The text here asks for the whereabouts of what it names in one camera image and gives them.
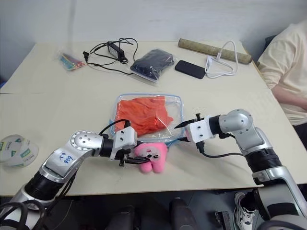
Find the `person in cream shirt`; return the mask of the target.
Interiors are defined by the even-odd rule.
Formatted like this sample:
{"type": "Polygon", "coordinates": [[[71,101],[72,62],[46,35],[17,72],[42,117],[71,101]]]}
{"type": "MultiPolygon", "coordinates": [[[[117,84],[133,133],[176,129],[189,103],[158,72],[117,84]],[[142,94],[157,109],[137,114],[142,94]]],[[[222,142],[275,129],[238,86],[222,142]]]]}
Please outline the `person in cream shirt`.
{"type": "MultiPolygon", "coordinates": [[[[307,98],[307,19],[289,25],[272,39],[258,59],[258,69],[270,90],[279,85],[307,98]]],[[[307,149],[307,110],[279,104],[307,149]]]]}

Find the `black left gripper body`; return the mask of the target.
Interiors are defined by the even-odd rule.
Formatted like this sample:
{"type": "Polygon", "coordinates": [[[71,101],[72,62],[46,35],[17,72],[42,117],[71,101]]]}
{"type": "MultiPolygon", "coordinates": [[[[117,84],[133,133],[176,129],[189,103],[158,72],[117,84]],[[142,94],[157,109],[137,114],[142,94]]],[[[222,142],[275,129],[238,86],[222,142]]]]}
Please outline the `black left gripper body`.
{"type": "Polygon", "coordinates": [[[125,164],[133,164],[133,160],[130,157],[130,153],[130,149],[121,149],[116,153],[115,160],[119,161],[119,167],[124,167],[125,164]]]}

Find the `orange cloth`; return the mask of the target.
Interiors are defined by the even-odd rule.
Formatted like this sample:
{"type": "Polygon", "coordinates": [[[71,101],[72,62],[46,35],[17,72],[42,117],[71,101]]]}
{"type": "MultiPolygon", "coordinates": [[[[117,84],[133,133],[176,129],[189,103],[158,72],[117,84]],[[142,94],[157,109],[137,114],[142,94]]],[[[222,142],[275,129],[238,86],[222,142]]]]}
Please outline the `orange cloth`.
{"type": "Polygon", "coordinates": [[[165,130],[173,121],[164,96],[136,97],[117,103],[115,120],[126,119],[139,136],[165,130]]]}

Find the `small black metal bracket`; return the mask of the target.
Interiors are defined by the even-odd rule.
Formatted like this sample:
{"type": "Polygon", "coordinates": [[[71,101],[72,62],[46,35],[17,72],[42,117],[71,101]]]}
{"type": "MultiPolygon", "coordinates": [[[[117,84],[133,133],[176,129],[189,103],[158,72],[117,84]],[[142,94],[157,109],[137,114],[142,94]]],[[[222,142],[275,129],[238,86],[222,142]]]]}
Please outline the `small black metal bracket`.
{"type": "Polygon", "coordinates": [[[215,218],[223,230],[233,230],[232,220],[227,211],[215,212],[215,218]]]}

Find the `black smartphone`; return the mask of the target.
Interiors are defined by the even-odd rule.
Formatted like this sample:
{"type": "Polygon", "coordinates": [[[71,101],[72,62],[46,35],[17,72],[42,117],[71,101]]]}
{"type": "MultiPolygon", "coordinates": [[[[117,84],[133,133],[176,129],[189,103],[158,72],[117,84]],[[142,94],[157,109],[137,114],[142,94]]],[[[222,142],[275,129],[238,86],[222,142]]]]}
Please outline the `black smartphone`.
{"type": "Polygon", "coordinates": [[[175,70],[197,79],[203,79],[205,76],[205,70],[203,67],[194,65],[192,63],[180,60],[175,65],[175,70]]]}

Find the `brown rolled mat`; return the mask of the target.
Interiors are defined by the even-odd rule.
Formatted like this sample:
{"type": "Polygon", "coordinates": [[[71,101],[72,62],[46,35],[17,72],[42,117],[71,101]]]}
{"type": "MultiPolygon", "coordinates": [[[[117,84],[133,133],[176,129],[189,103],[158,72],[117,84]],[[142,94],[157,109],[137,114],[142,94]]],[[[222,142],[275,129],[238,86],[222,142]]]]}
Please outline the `brown rolled mat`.
{"type": "Polygon", "coordinates": [[[235,55],[237,55],[238,63],[249,64],[252,62],[252,56],[249,54],[239,53],[237,51],[228,50],[224,48],[218,48],[216,46],[210,46],[207,44],[202,44],[199,42],[190,41],[187,39],[180,38],[178,41],[178,46],[183,49],[196,51],[199,53],[207,54],[210,56],[220,57],[230,61],[235,61],[235,55]]]}

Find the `white and black sneaker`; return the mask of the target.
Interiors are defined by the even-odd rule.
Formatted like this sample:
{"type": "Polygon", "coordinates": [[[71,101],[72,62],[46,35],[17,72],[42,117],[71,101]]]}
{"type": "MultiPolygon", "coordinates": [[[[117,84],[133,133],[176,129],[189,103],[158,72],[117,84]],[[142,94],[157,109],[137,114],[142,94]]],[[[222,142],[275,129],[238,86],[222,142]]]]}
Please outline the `white and black sneaker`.
{"type": "Polygon", "coordinates": [[[252,192],[235,193],[235,210],[234,210],[234,222],[238,230],[252,230],[253,229],[253,217],[257,210],[256,201],[252,192]]]}

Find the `clear pouch with blue trim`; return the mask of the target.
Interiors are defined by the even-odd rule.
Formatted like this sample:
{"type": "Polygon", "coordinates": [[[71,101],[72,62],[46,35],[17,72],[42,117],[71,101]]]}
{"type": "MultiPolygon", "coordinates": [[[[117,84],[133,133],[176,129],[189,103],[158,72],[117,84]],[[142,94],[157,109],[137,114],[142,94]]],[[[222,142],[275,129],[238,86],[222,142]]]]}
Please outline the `clear pouch with blue trim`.
{"type": "Polygon", "coordinates": [[[142,142],[172,142],[177,138],[183,136],[183,129],[177,128],[174,129],[176,125],[183,121],[183,103],[179,96],[171,95],[171,94],[155,94],[155,93],[125,93],[117,97],[114,112],[111,116],[110,123],[115,122],[115,115],[117,109],[117,103],[120,100],[131,100],[136,97],[150,97],[150,96],[164,96],[165,97],[165,105],[168,115],[173,118],[173,121],[165,130],[161,130],[155,133],[139,136],[138,139],[142,142]]]}

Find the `clear bag of colourful sticks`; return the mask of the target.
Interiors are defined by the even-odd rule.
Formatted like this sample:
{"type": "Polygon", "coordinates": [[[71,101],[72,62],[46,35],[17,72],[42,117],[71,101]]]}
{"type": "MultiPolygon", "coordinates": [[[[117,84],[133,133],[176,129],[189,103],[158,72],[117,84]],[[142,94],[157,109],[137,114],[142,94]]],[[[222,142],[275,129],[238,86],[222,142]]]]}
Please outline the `clear bag of colourful sticks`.
{"type": "Polygon", "coordinates": [[[82,67],[85,67],[87,64],[82,61],[80,58],[63,51],[57,53],[58,60],[62,64],[65,70],[73,71],[82,67]]]}

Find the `pink plush toy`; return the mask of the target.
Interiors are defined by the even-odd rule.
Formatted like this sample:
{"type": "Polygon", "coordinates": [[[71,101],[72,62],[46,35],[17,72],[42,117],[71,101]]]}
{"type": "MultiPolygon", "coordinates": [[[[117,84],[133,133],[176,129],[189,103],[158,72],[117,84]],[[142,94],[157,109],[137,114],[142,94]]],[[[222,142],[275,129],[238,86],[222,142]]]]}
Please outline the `pink plush toy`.
{"type": "Polygon", "coordinates": [[[167,145],[163,142],[142,143],[134,149],[136,157],[146,157],[148,162],[139,165],[142,173],[162,173],[165,168],[167,145]]]}

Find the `dark rounded shape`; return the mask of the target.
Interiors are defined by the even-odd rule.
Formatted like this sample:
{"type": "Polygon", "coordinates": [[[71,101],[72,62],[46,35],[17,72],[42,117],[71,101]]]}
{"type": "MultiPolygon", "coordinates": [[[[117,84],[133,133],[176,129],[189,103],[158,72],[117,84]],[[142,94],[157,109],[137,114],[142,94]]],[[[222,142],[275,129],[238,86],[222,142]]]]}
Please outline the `dark rounded shape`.
{"type": "Polygon", "coordinates": [[[194,230],[192,212],[183,199],[176,197],[169,203],[169,215],[172,230],[194,230]]]}

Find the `white green printed tape roll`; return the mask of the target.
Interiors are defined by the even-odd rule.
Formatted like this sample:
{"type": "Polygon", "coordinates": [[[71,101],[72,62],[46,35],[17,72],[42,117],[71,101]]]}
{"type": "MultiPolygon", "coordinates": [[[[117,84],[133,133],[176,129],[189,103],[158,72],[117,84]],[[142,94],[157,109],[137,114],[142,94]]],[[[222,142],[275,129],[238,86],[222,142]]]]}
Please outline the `white green printed tape roll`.
{"type": "Polygon", "coordinates": [[[6,160],[2,163],[7,167],[22,168],[31,164],[38,156],[38,146],[29,140],[8,142],[3,150],[6,160]]]}
{"type": "Polygon", "coordinates": [[[25,167],[30,153],[28,141],[20,135],[10,135],[0,141],[0,164],[8,167],[25,167]]]}

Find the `black power adapter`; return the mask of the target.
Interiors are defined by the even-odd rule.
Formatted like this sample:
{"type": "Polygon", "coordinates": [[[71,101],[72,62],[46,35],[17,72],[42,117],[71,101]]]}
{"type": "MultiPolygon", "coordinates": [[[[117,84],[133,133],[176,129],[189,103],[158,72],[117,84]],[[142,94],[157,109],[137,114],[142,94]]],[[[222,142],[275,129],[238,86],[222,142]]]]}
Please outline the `black power adapter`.
{"type": "Polygon", "coordinates": [[[125,58],[124,50],[122,50],[119,46],[117,46],[114,42],[107,42],[107,49],[110,54],[112,54],[115,58],[122,60],[125,58]]]}

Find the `zip bag with dark cloth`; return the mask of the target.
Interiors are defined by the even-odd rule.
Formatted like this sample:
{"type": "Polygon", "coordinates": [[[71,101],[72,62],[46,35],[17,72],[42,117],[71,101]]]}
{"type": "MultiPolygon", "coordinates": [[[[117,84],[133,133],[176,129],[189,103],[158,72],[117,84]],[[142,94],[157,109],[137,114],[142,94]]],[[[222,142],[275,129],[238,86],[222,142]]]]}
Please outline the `zip bag with dark cloth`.
{"type": "Polygon", "coordinates": [[[130,66],[132,75],[156,85],[164,72],[177,64],[178,58],[173,54],[155,48],[147,52],[141,58],[135,60],[130,66]]]}

